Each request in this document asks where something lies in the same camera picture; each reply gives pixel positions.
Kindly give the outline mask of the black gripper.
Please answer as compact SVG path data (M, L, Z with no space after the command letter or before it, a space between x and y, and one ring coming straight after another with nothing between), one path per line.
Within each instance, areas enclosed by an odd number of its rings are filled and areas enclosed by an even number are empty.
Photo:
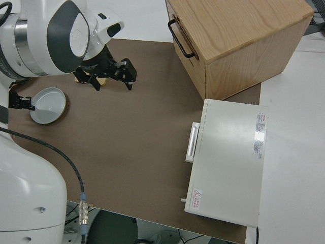
M104 47L95 57L84 60L81 67L78 67L73 74L78 83L92 85L96 91L100 91L101 88L97 75L115 76L126 85L128 90L132 90L137 78L137 71L132 62L128 58L120 62L115 61L108 47Z
M28 109L35 111L35 106L32 104L31 97L25 97L18 95L15 91L9 91L9 108L13 109Z

